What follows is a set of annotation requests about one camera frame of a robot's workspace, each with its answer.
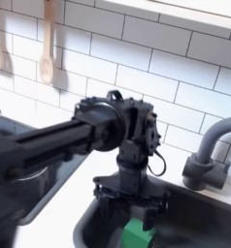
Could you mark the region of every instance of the cable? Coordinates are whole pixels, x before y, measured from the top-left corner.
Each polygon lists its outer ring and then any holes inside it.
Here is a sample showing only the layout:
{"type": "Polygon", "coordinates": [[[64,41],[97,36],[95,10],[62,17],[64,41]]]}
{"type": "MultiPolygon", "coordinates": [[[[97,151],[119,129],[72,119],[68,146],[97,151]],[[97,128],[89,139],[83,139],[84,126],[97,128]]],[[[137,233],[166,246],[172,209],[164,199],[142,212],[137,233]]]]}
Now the cable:
{"type": "Polygon", "coordinates": [[[161,176],[161,175],[163,175],[165,172],[166,172],[166,161],[165,161],[165,159],[162,157],[162,155],[158,152],[158,151],[154,151],[154,153],[163,161],[163,163],[164,163],[164,169],[163,169],[163,171],[162,171],[162,173],[160,173],[160,174],[155,174],[152,170],[151,170],[151,168],[150,168],[150,166],[148,166],[148,168],[149,168],[149,170],[150,170],[150,172],[153,174],[153,175],[155,175],[155,176],[161,176]]]}

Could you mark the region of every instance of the green block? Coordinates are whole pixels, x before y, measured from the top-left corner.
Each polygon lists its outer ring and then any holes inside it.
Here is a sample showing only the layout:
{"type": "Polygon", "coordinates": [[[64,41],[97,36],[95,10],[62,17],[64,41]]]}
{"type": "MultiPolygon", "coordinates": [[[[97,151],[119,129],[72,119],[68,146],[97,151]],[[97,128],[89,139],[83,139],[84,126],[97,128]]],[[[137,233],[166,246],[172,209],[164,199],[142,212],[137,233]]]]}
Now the green block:
{"type": "Polygon", "coordinates": [[[148,248],[153,237],[153,230],[144,232],[143,222],[138,219],[131,219],[125,226],[122,238],[122,248],[148,248]]]}

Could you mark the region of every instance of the tile wall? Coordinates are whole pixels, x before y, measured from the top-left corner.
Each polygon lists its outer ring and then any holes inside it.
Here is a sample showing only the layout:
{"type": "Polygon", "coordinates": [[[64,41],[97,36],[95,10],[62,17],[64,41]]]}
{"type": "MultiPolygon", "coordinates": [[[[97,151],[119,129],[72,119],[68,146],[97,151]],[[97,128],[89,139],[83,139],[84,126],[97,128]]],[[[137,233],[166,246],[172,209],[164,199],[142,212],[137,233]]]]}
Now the tile wall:
{"type": "MultiPolygon", "coordinates": [[[[231,30],[102,0],[55,0],[55,8],[57,69],[45,85],[43,0],[0,0],[3,114],[42,128],[69,120],[81,98],[119,89],[155,106],[161,149],[181,165],[168,172],[181,174],[206,131],[231,116],[231,30]]],[[[213,158],[231,161],[231,134],[213,158]]]]}

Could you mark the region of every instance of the black sink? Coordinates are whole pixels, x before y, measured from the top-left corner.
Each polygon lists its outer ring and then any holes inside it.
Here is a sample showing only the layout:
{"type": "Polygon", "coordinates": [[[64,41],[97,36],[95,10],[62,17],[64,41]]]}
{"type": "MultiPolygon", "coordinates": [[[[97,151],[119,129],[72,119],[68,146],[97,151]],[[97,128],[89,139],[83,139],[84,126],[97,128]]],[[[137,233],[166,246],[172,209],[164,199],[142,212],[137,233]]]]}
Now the black sink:
{"type": "MultiPolygon", "coordinates": [[[[168,213],[156,219],[151,247],[231,248],[231,205],[149,178],[156,187],[168,189],[172,196],[168,213]]],[[[120,247],[120,236],[129,215],[143,217],[139,209],[131,209],[130,214],[117,209],[113,218],[105,220],[94,201],[75,227],[75,247],[120,247]]]]}

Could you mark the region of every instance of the gray faucet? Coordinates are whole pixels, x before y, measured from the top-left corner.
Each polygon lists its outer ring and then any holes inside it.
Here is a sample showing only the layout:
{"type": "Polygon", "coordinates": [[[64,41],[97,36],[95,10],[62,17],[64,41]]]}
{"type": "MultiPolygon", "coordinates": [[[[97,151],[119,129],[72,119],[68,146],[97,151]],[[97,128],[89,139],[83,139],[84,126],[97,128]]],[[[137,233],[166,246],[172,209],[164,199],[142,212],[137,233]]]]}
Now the gray faucet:
{"type": "Polygon", "coordinates": [[[204,190],[206,185],[223,188],[230,163],[222,168],[211,157],[217,141],[228,133],[231,133],[231,118],[215,123],[204,135],[198,152],[187,158],[182,172],[187,188],[194,191],[204,190]]]}

